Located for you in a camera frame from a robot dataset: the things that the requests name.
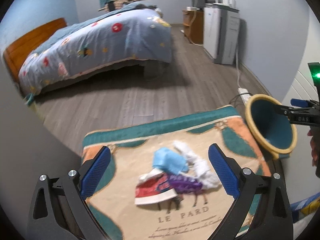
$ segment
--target blue wall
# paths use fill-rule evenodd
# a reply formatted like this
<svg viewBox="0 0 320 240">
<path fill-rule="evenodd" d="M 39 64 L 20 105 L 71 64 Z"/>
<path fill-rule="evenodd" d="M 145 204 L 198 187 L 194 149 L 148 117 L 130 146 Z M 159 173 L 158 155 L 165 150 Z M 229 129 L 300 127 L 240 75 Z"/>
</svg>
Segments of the blue wall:
<svg viewBox="0 0 320 240">
<path fill-rule="evenodd" d="M 0 53 L 13 41 L 34 28 L 65 18 L 68 25 L 79 23 L 75 0 L 15 0 L 0 23 Z"/>
</svg>

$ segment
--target bed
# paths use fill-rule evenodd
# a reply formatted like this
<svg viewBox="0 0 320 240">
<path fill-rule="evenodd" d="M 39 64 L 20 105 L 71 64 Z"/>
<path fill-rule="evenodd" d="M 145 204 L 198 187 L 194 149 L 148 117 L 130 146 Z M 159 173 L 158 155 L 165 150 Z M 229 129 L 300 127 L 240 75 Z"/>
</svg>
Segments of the bed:
<svg viewBox="0 0 320 240">
<path fill-rule="evenodd" d="M 68 27 L 60 18 L 9 45 L 4 60 L 22 93 L 37 95 L 124 66 L 144 66 L 147 78 L 160 75 L 172 58 L 170 25 L 151 8 L 124 8 Z"/>
</svg>

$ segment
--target wooden floor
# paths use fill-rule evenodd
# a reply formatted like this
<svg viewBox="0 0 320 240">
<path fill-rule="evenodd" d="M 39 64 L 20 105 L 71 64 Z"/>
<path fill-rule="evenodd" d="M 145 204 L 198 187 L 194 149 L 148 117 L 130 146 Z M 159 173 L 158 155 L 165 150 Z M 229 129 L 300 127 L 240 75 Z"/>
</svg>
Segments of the wooden floor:
<svg viewBox="0 0 320 240">
<path fill-rule="evenodd" d="M 161 78 L 146 81 L 140 66 L 97 74 L 36 98 L 45 127 L 79 155 L 86 133 L 210 111 L 238 94 L 234 66 L 213 64 L 203 47 L 190 44 L 172 27 L 173 61 Z M 251 75 L 240 85 L 264 93 Z M 238 111 L 243 114 L 241 100 Z"/>
</svg>

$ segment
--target wooden cabinet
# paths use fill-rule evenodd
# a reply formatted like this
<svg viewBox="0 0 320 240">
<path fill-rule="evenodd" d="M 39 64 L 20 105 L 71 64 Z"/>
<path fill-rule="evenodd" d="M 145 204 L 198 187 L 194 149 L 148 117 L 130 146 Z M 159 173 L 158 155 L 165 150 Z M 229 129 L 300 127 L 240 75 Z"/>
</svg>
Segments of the wooden cabinet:
<svg viewBox="0 0 320 240">
<path fill-rule="evenodd" d="M 187 10 L 182 12 L 184 35 L 195 44 L 203 44 L 203 12 Z"/>
</svg>

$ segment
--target metal bolt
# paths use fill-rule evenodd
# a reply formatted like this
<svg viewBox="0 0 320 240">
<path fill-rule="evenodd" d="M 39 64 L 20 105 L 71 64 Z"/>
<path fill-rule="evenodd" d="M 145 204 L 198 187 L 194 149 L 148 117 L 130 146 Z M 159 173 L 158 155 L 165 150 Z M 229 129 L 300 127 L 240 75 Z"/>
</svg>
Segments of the metal bolt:
<svg viewBox="0 0 320 240">
<path fill-rule="evenodd" d="M 273 174 L 273 177 L 274 177 L 275 179 L 280 179 L 280 175 L 279 175 L 278 173 Z"/>
<path fill-rule="evenodd" d="M 251 174 L 251 170 L 248 169 L 248 168 L 244 168 L 242 171 L 243 171 L 243 173 L 246 174 L 246 175 L 250 175 L 250 174 Z"/>
<path fill-rule="evenodd" d="M 44 181 L 46 178 L 47 178 L 47 176 L 43 174 L 40 176 L 39 180 Z"/>
<path fill-rule="evenodd" d="M 76 174 L 77 174 L 77 171 L 75 171 L 75 170 L 71 170 L 71 171 L 68 172 L 68 175 L 69 175 L 70 177 L 73 177 L 73 176 L 76 175 Z"/>
</svg>

